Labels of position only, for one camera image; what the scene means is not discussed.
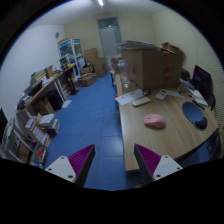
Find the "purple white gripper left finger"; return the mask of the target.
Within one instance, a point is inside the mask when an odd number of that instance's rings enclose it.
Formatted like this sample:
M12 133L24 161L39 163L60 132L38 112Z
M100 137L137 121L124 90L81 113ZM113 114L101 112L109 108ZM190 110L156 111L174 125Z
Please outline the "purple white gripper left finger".
M91 144L72 155L60 156L46 171L83 187L95 156L95 145Z

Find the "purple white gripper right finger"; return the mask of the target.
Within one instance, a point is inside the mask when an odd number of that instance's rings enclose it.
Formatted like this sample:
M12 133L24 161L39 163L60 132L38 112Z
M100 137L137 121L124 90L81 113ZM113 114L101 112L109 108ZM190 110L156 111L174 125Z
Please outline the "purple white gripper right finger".
M182 169L169 155L160 156L139 144L134 146L134 155L145 184L160 180Z

